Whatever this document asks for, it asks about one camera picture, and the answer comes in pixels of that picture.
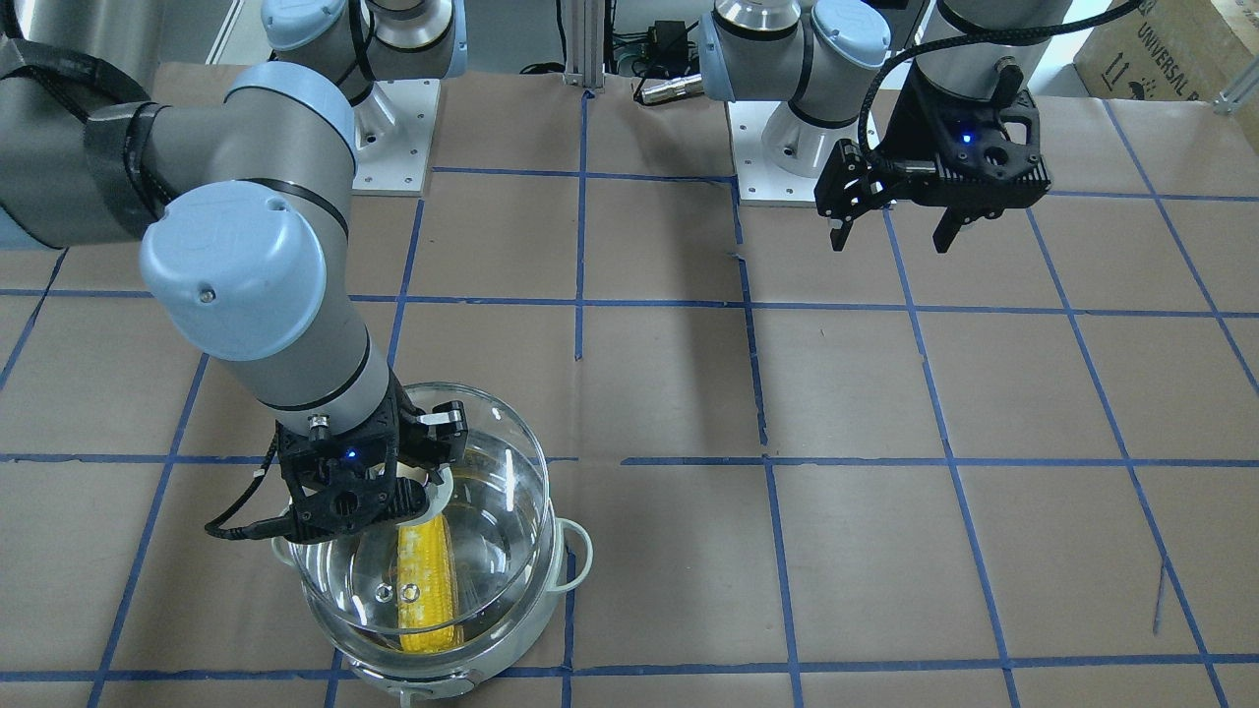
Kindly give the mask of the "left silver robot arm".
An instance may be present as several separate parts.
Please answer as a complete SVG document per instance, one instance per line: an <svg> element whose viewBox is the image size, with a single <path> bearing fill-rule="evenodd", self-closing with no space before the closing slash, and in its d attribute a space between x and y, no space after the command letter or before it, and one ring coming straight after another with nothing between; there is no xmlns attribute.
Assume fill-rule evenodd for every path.
<svg viewBox="0 0 1259 708"><path fill-rule="evenodd" d="M815 210L842 249L854 220L891 202L940 207L944 254L972 220L1032 207L1053 179L1025 71L1065 1L939 1L888 126L869 144L869 93L896 40L878 4L715 1L697 19L697 66L713 100L773 100L793 170L815 178Z"/></svg>

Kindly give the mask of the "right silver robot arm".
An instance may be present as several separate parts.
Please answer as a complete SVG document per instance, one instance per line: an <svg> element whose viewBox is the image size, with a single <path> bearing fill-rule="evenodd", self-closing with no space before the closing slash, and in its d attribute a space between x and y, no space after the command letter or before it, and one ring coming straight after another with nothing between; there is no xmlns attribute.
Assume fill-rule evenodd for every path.
<svg viewBox="0 0 1259 708"><path fill-rule="evenodd" d="M206 532L316 544L423 524L449 501L458 402L427 412L345 287L366 139L385 81L466 69L460 1L266 1L274 58L220 103L154 100L157 1L3 4L3 248L138 244L149 292L274 417L290 508Z"/></svg>

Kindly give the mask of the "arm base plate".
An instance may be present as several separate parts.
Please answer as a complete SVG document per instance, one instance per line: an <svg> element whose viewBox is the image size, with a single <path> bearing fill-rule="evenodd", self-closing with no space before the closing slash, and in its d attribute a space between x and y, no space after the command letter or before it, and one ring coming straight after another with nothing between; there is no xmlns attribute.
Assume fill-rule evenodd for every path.
<svg viewBox="0 0 1259 708"><path fill-rule="evenodd" d="M437 78L376 82L354 108L355 197L423 197L441 93Z"/></svg>
<svg viewBox="0 0 1259 708"><path fill-rule="evenodd" d="M841 139L857 139L856 123L817 127L787 100L731 100L726 113L743 205L813 209L815 181L832 149Z"/></svg>

